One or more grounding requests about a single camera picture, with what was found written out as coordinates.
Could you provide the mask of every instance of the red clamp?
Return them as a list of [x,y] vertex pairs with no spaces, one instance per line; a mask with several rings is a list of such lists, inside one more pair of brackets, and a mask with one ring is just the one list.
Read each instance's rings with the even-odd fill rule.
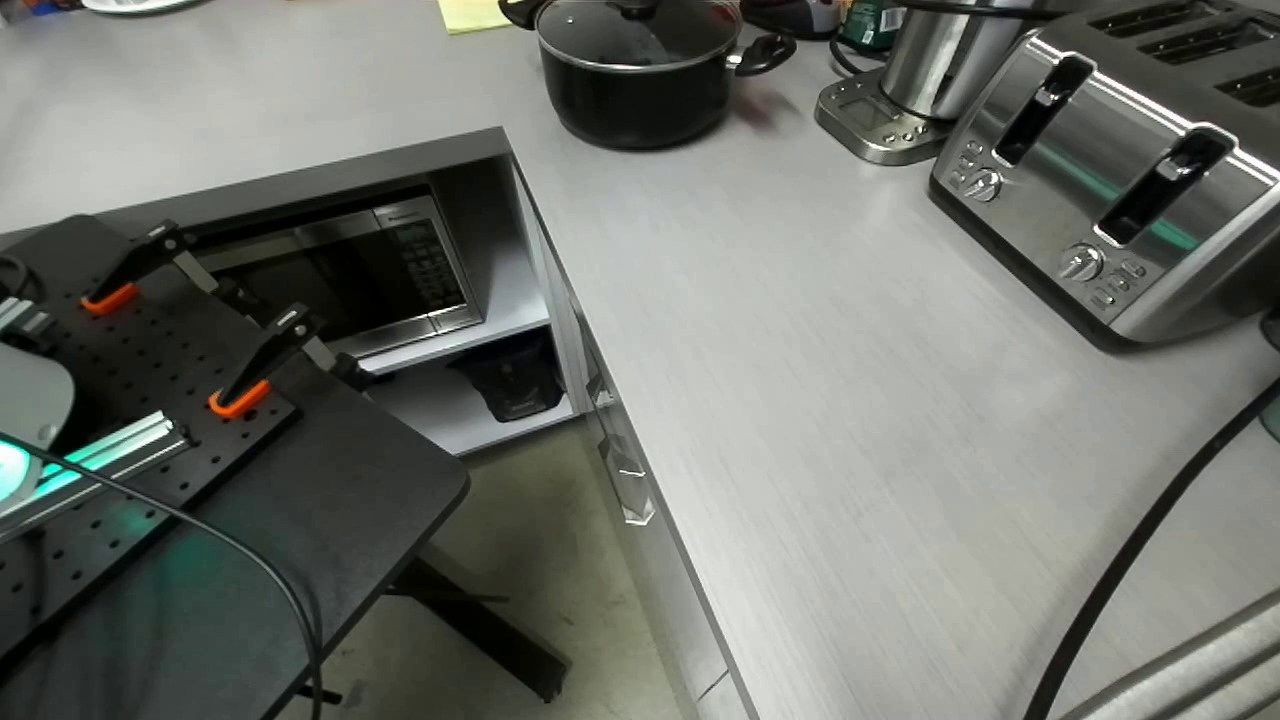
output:
[[304,303],[291,303],[272,326],[267,339],[243,361],[231,382],[209,395],[215,420],[243,420],[272,395],[272,373],[304,353],[325,373],[343,373],[354,361],[335,356],[321,334]]
[[165,263],[188,273],[198,286],[215,290],[215,279],[192,255],[188,232],[175,225],[156,225],[144,244],[129,249],[120,263],[88,297],[82,297],[82,306],[97,318],[120,316],[144,297],[138,279]]

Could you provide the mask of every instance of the metal shelf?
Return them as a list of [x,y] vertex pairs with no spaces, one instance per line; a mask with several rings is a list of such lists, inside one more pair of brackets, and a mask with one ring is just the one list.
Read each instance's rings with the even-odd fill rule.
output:
[[479,349],[479,345],[494,345],[505,334],[548,326],[548,318],[554,318],[548,299],[531,275],[531,260],[523,249],[497,249],[490,255],[490,285],[479,290],[486,290],[486,318],[479,322],[437,334],[437,339],[420,339],[420,345],[410,345],[395,353],[369,356],[369,361],[361,361],[361,369],[372,377],[389,377],[389,373],[433,364],[433,361],[445,361],[445,356],[458,356],[458,353],[468,353],[468,349]]
[[369,388],[369,395],[453,454],[497,448],[517,435],[576,420],[576,409],[566,392],[556,409],[517,425],[501,425],[490,413],[486,395],[459,373],[439,373],[416,382],[375,382]]

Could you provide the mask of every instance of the gray floor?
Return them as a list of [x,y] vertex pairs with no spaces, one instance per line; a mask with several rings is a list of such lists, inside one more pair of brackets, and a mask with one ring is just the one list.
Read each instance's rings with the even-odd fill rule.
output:
[[508,594],[497,608],[572,658],[566,695],[542,703],[420,604],[380,599],[325,664],[325,684],[343,690],[325,714],[681,714],[581,429],[472,461],[472,496],[426,550],[465,586]]

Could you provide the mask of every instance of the power cord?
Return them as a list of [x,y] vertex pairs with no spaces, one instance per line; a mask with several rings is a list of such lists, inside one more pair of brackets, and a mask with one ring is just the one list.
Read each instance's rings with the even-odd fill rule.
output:
[[243,541],[238,541],[238,535],[205,523],[200,517],[192,517],[192,512],[175,508],[175,504],[165,504],[165,500],[156,500],[156,496],[150,496],[150,491],[138,491],[138,486],[129,486],[129,484],[120,484],[120,478],[111,478],[111,477],[106,477],[106,472],[94,472],[94,469],[84,469],[84,465],[75,465],[75,461],[66,461],[66,454],[58,454],[58,453],[49,453],[49,448],[38,448],[38,444],[20,439],[20,435],[0,431],[0,444],[13,444],[13,448],[20,448],[20,453],[38,454],[42,465],[59,465],[59,469],[82,472],[84,478],[94,478],[94,484],[102,484],[102,486],[111,486],[111,491],[120,491],[120,496],[129,496],[129,500],[141,500],[141,504],[165,512],[165,517],[175,517],[175,521],[192,523],[198,533],[219,541],[225,548],[240,550],[248,565],[256,565],[256,566],[278,582],[278,593],[291,604],[291,612],[295,612],[300,636],[304,636],[304,643],[309,643],[313,720],[325,714],[325,670],[321,670],[321,658],[325,658],[325,654],[321,654],[321,643],[325,643],[325,639],[321,639],[321,621],[313,621],[309,604],[300,599],[300,593],[288,582],[288,574],[285,574],[272,558],[263,558],[263,555],[252,550]]
[[1107,572],[1094,582],[1083,608],[1077,612],[1074,628],[1055,643],[1033,703],[1023,720],[1049,720],[1055,690],[1065,687],[1094,622],[1103,616],[1107,599],[1115,594],[1130,566],[1140,558],[1166,517],[1186,500],[1186,491],[1198,484],[1198,477],[1269,409],[1280,401],[1280,379],[1271,379],[1255,401],[1247,401],[1208,444],[1198,448],[1198,454],[1170,478],[1170,486],[1156,496],[1149,517],[1132,527],[1132,535],[1111,555]]
[[864,69],[856,69],[856,62],[847,60],[854,42],[847,42],[840,30],[827,35],[827,49],[834,49],[834,62],[838,62],[846,75],[864,75]]

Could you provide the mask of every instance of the toaster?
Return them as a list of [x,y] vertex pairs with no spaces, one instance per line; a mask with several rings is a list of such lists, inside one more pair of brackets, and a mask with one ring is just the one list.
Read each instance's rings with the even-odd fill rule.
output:
[[1120,0],[1028,30],[931,201],[1100,349],[1280,299],[1280,14]]

